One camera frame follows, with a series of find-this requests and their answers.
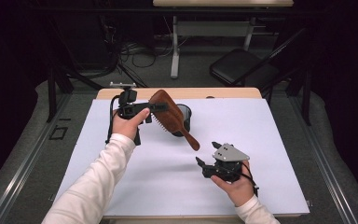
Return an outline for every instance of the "person's left hand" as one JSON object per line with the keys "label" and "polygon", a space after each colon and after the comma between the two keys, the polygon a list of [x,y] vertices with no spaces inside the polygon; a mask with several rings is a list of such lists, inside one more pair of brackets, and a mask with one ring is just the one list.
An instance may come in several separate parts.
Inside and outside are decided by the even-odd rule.
{"label": "person's left hand", "polygon": [[119,115],[113,117],[112,133],[121,133],[130,139],[134,139],[138,125],[150,114],[150,109],[145,108],[132,119],[122,119]]}

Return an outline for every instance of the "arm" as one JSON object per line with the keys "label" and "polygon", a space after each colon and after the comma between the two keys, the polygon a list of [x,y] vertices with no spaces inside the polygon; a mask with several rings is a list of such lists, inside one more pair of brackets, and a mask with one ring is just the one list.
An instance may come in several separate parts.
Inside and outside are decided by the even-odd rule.
{"label": "arm", "polygon": [[43,223],[98,223],[101,220],[135,149],[131,139],[148,114],[146,109],[130,120],[115,116],[113,134],[99,158],[52,205]]}
{"label": "arm", "polygon": [[[250,175],[248,169],[242,166],[242,172]],[[277,219],[269,212],[263,204],[258,201],[254,194],[252,183],[245,177],[235,181],[232,184],[220,179],[218,176],[212,176],[212,181],[222,190],[224,190],[229,199],[235,204],[235,211],[238,216],[247,224],[266,224],[279,223]]]}

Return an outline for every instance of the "wooden table edge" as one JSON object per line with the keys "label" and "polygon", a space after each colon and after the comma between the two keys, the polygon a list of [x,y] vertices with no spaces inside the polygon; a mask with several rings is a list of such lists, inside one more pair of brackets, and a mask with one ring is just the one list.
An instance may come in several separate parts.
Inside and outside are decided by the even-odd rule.
{"label": "wooden table edge", "polygon": [[[261,99],[257,88],[134,88],[137,99],[150,99],[158,90],[165,90],[173,99],[203,99],[203,98],[255,98]],[[111,100],[120,95],[122,89],[102,89],[98,91],[97,100]]]}

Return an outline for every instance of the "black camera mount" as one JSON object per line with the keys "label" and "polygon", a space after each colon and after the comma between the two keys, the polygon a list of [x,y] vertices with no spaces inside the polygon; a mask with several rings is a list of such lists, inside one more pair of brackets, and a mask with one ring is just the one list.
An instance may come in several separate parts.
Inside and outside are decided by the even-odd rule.
{"label": "black camera mount", "polygon": [[[197,164],[202,168],[203,176],[211,178],[211,176],[216,175],[222,180],[231,183],[243,176],[251,181],[254,186],[254,193],[257,195],[258,186],[253,180],[249,167],[242,162],[248,161],[250,159],[249,156],[229,144],[220,145],[212,142],[212,145],[217,149],[213,154],[213,157],[216,159],[214,165],[207,165],[200,158],[196,157]],[[242,173],[242,166],[248,170],[249,175]]]}
{"label": "black camera mount", "polygon": [[[160,104],[150,104],[150,103],[141,103],[141,104],[135,104],[137,97],[137,91],[133,90],[131,85],[120,85],[123,89],[123,92],[120,95],[116,95],[111,102],[110,105],[110,124],[109,124],[109,130],[107,134],[107,140],[106,144],[109,142],[110,135],[112,134],[112,124],[113,124],[113,116],[116,114],[113,114],[113,103],[118,98],[118,110],[117,114],[123,118],[123,119],[132,119],[135,117],[139,112],[141,112],[145,108],[150,109],[149,116],[145,119],[146,123],[152,122],[151,119],[151,113],[158,112],[158,111],[166,111],[168,110],[168,105],[166,103],[160,103]],[[136,131],[136,135],[134,138],[134,143],[136,146],[141,145],[141,138],[139,136],[139,128]]]}

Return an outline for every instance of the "brush bristles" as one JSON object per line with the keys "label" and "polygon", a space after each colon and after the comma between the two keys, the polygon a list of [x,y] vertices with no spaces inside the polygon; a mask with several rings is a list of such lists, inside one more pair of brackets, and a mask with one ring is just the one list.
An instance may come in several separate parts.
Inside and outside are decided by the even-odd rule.
{"label": "brush bristles", "polygon": [[164,130],[165,132],[167,132],[168,130],[164,127],[164,125],[161,124],[161,122],[159,122],[159,120],[156,118],[156,116],[154,114],[152,114],[153,119],[156,121],[156,123],[162,128],[162,130]]}

